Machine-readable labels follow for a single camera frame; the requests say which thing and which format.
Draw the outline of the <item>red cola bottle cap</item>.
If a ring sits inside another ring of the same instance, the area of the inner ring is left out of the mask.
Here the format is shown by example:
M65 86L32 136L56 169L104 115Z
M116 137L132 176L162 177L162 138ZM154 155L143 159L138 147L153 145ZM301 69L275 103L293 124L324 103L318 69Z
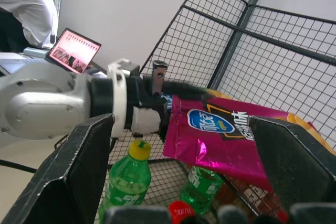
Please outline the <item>red cola bottle cap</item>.
M188 217L195 217L194 209L182 200L176 200L169 205L169 211L172 216L172 224L181 224Z

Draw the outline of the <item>open laptop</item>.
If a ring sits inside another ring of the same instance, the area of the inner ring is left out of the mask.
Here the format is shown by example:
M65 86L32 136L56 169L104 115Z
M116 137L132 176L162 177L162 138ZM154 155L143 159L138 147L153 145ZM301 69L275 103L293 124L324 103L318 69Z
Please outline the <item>open laptop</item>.
M101 48L101 44L69 28L65 28L45 60L61 68L84 73Z

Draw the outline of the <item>green bottle with yellow cap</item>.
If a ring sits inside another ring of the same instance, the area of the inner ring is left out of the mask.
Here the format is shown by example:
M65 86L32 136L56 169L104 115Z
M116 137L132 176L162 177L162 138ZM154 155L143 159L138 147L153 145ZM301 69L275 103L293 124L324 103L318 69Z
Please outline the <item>green bottle with yellow cap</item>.
M99 224L103 224L106 211L114 206L140 205L151 183L148 159L151 145L143 140L134 140L128 153L111 168L105 185L105 196L100 204Z

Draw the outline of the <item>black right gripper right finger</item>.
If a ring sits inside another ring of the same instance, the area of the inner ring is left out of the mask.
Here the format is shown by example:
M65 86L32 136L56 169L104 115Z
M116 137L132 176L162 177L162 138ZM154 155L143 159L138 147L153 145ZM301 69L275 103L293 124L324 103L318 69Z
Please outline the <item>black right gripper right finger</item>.
M298 124L252 116L249 126L269 184L285 210L297 203L336 202L336 155Z

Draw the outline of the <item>magenta chip bag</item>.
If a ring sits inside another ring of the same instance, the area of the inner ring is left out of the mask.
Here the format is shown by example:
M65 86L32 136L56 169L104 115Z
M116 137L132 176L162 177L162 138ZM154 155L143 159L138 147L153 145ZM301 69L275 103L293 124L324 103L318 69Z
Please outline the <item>magenta chip bag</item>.
M235 101L214 90L206 90L206 94L207 98L199 100L162 95L168 101L171 114L164 156L271 190L248 125L250 116L264 116L300 125L336 156L336 151L313 125L296 114Z

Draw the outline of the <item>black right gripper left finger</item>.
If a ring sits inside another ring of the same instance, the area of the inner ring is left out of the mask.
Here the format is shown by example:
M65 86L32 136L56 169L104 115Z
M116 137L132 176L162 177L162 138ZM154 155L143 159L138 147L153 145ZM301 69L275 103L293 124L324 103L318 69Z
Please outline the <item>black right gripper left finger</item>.
M110 154L113 114L78 124L34 173L1 224L93 224Z

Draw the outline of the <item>green soda bottle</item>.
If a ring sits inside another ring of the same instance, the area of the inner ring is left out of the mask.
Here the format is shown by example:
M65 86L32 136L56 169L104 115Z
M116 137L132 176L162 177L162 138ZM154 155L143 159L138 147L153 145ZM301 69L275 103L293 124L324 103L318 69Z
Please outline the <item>green soda bottle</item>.
M193 166L181 190L180 199L202 215L209 209L222 184L223 180L217 173Z

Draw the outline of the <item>pale blue box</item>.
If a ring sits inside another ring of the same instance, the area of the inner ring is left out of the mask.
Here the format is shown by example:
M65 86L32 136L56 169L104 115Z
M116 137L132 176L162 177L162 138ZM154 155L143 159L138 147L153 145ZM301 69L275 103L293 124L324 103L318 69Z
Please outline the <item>pale blue box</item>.
M38 49L38 48L31 48L27 47L23 50L23 54L32 58L46 58L49 50Z

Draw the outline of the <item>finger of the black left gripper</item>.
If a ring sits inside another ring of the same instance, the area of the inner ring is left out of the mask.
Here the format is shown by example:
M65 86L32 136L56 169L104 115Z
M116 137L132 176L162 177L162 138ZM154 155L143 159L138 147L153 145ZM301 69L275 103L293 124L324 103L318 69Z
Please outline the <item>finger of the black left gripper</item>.
M211 97L211 94L205 89L182 82L164 82L162 92L164 94L176 95L182 100L204 100Z

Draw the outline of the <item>red snack package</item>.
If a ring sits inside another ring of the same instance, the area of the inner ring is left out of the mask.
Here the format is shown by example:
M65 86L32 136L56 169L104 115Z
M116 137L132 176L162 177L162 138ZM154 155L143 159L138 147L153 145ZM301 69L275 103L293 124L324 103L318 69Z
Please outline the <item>red snack package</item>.
M279 217L282 208L274 193L227 176L223 176L223 181L216 195L217 205L235 205L244 210L249 219L260 215Z

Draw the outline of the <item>white desk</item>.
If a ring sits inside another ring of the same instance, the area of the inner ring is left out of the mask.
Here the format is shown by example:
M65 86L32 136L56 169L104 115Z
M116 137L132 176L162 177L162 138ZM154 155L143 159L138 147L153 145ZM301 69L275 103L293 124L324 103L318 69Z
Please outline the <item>white desk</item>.
M45 58L31 57L15 52L0 52L0 77L13 74L23 66L31 63L50 63L68 71L64 66Z

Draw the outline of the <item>person in white shirt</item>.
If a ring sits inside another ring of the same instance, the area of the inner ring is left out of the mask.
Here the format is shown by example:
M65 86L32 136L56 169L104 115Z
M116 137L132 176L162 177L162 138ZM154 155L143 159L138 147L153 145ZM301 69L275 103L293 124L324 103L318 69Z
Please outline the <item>person in white shirt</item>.
M53 0L0 0L0 52L50 49L57 29Z

